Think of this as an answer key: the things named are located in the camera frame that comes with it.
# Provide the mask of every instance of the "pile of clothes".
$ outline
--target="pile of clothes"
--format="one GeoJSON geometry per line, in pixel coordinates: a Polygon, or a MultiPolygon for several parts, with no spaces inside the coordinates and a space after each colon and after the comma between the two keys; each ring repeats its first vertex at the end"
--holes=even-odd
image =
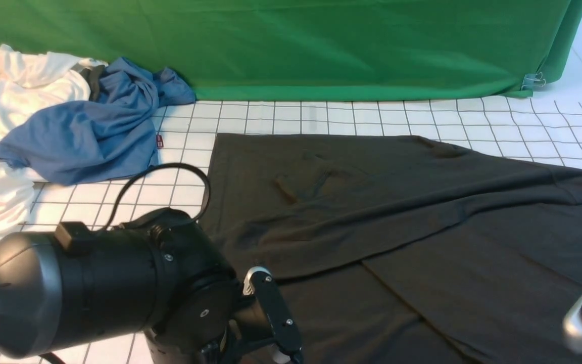
{"type": "Polygon", "coordinates": [[[158,164],[150,117],[194,101],[168,68],[0,46],[0,232],[27,219],[34,180],[92,183],[158,164]]]}

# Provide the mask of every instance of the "white tile floor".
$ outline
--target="white tile floor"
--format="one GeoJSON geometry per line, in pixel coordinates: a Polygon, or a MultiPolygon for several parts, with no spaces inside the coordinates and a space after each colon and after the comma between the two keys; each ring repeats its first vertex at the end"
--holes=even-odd
{"type": "MultiPolygon", "coordinates": [[[[563,78],[533,99],[504,97],[425,102],[199,102],[161,109],[153,117],[163,137],[162,162],[183,161],[207,172],[217,132],[248,134],[419,134],[490,155],[582,168],[582,25],[563,78]]],[[[21,231],[50,231],[58,221],[104,224],[123,184],[63,187],[37,184],[32,217],[21,231]]],[[[164,170],[125,194],[114,223],[173,206],[194,214],[203,186],[189,172],[164,170]]],[[[57,353],[68,364],[151,362],[142,334],[57,353]]],[[[0,363],[34,363],[38,357],[0,363]]]]}

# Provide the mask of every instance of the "black cable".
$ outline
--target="black cable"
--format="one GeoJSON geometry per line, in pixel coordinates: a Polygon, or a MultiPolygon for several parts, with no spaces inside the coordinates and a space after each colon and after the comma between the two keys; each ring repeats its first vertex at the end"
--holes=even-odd
{"type": "Polygon", "coordinates": [[[118,205],[120,205],[120,200],[123,198],[123,195],[127,192],[129,187],[131,187],[137,180],[141,179],[142,177],[145,177],[146,175],[154,172],[155,170],[166,169],[166,168],[178,168],[178,169],[188,170],[188,171],[194,173],[195,175],[197,175],[197,177],[201,178],[201,181],[204,183],[204,186],[206,188],[204,190],[203,200],[201,201],[201,210],[199,210],[199,213],[195,217],[192,217],[191,222],[194,222],[194,221],[197,221],[198,219],[200,219],[201,216],[203,216],[206,213],[206,210],[208,209],[208,202],[210,201],[210,180],[208,179],[208,176],[205,173],[203,173],[203,171],[200,170],[199,168],[196,168],[195,166],[192,166],[192,165],[187,164],[187,163],[164,163],[164,164],[159,164],[158,166],[150,167],[147,170],[144,170],[143,172],[135,175],[134,177],[132,177],[131,179],[129,179],[127,181],[127,183],[123,186],[123,188],[120,189],[120,192],[118,193],[118,196],[116,197],[116,202],[114,203],[114,207],[111,209],[111,215],[109,215],[109,221],[107,221],[107,223],[102,228],[97,230],[96,232],[99,233],[102,231],[106,231],[111,226],[111,222],[114,220],[114,217],[116,216],[116,210],[118,210],[118,205]]]}
{"type": "Polygon", "coordinates": [[[48,362],[48,364],[66,364],[66,362],[62,361],[57,355],[47,352],[46,354],[42,354],[39,357],[44,359],[48,362]]]}

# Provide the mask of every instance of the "dark gray fabric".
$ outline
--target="dark gray fabric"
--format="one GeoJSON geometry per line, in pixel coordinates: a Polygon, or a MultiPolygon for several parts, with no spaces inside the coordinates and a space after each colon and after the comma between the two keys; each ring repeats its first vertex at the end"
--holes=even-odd
{"type": "Polygon", "coordinates": [[[561,332],[582,170],[413,136],[220,134],[210,179],[203,228],[240,274],[273,272],[307,362],[582,363],[561,332]]]}
{"type": "Polygon", "coordinates": [[[100,76],[104,70],[104,65],[98,65],[92,69],[85,68],[80,71],[80,76],[87,81],[89,89],[91,90],[89,101],[98,101],[100,98],[100,76]]]}

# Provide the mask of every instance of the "green screen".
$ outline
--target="green screen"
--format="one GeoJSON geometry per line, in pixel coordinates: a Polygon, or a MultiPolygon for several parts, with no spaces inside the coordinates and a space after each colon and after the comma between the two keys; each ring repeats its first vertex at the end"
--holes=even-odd
{"type": "Polygon", "coordinates": [[[582,0],[0,0],[0,44],[172,67],[200,99],[388,101],[557,80],[582,0]]]}

